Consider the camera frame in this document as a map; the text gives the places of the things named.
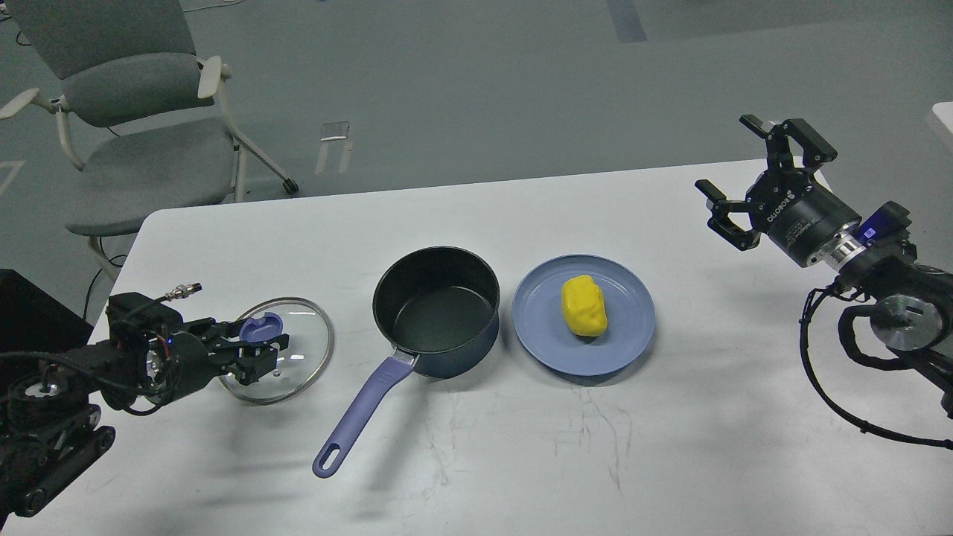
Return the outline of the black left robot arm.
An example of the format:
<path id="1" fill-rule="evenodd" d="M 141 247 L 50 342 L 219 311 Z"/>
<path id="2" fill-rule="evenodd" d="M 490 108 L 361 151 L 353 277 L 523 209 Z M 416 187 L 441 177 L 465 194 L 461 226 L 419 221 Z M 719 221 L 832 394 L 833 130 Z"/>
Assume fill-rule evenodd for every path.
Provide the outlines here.
<path id="1" fill-rule="evenodd" d="M 115 443 L 92 403 L 150 416 L 231 374 L 249 386 L 275 371 L 290 337 L 275 313 L 187 322 L 169 302 L 200 291 L 181 285 L 151 299 L 110 296 L 109 336 L 61 353 L 2 354 L 2 518 L 31 517 Z"/>

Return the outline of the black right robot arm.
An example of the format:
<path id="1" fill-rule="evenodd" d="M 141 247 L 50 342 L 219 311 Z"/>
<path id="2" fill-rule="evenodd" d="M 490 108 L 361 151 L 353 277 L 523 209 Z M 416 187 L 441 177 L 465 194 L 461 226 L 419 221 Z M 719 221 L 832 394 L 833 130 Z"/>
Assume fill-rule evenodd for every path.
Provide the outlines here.
<path id="1" fill-rule="evenodd" d="M 862 218 L 817 179 L 837 150 L 801 118 L 779 124 L 755 115 L 739 122 L 765 142 L 765 170 L 741 200 L 729 200 L 711 181 L 695 187 L 706 197 L 707 225 L 722 240 L 748 251 L 768 237 L 800 267 L 826 264 L 836 278 L 811 290 L 799 320 L 799 353 L 820 399 L 861 433 L 885 440 L 950 449 L 950 440 L 888 430 L 853 415 L 824 391 L 809 355 L 809 329 L 825 299 L 845 303 L 838 342 L 852 362 L 879 371 L 915 371 L 942 393 L 951 415 L 950 272 L 920 264 L 910 240 L 910 213 L 888 201 Z"/>

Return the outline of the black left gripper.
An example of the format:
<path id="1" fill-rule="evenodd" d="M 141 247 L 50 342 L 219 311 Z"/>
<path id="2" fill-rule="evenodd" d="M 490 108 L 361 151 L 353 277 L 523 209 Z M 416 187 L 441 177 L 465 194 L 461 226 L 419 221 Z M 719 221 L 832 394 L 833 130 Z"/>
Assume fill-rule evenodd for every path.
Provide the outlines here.
<path id="1" fill-rule="evenodd" d="M 147 400 L 173 403 L 205 388 L 224 371 L 241 386 L 251 386 L 275 370 L 279 350 L 288 347 L 290 335 L 241 335 L 243 326 L 243 320 L 201 319 L 165 327 L 148 339 L 145 387 L 153 394 Z M 275 344 L 277 350 L 271 350 Z M 227 364 L 232 353 L 238 355 Z"/>

